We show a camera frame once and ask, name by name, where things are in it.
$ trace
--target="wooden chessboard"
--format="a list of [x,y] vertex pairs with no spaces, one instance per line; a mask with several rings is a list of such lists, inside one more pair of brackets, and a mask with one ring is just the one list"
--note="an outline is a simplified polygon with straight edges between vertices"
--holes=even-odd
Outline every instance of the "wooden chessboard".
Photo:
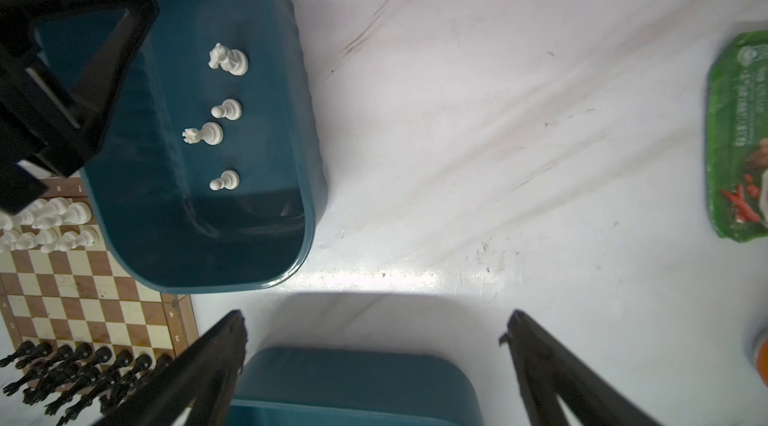
[[[88,202],[79,179],[47,181],[49,197]],[[99,234],[99,242],[88,248],[0,253],[0,312],[14,346],[25,340],[49,341],[54,349],[87,342],[94,350],[109,346],[114,354],[131,350],[134,358],[141,353],[175,358],[197,340],[189,296],[141,285],[114,259],[98,225],[91,221],[87,227]],[[80,226],[59,230],[79,232]]]

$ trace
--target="marble table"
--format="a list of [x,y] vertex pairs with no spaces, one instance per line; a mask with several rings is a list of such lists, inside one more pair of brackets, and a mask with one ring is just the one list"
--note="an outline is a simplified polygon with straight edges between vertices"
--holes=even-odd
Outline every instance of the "marble table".
[[706,75],[768,0],[293,0],[330,200],[301,269],[194,297],[248,354],[436,354],[528,424],[522,308],[665,424],[768,424],[768,241],[705,208]]

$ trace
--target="teal plastic container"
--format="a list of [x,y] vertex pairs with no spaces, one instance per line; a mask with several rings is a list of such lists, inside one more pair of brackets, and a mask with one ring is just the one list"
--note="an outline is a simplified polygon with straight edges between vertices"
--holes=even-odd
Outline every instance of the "teal plastic container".
[[[270,287],[293,275],[325,208],[312,101],[291,0],[158,0],[160,15],[132,64],[104,148],[84,181],[115,258],[173,294]],[[65,85],[119,20],[99,12],[42,24],[44,54]],[[210,69],[217,42],[245,52],[241,76]],[[237,121],[214,119],[226,98]],[[216,146],[181,133],[214,121]],[[234,169],[240,186],[212,191]]]
[[270,348],[245,365],[229,426],[481,426],[475,390],[433,356]]

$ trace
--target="green food package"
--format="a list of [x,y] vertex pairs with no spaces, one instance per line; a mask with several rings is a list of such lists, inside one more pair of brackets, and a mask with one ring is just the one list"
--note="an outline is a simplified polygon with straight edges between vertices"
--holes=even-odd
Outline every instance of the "green food package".
[[741,34],[710,71],[706,176],[717,234],[768,235],[768,31]]

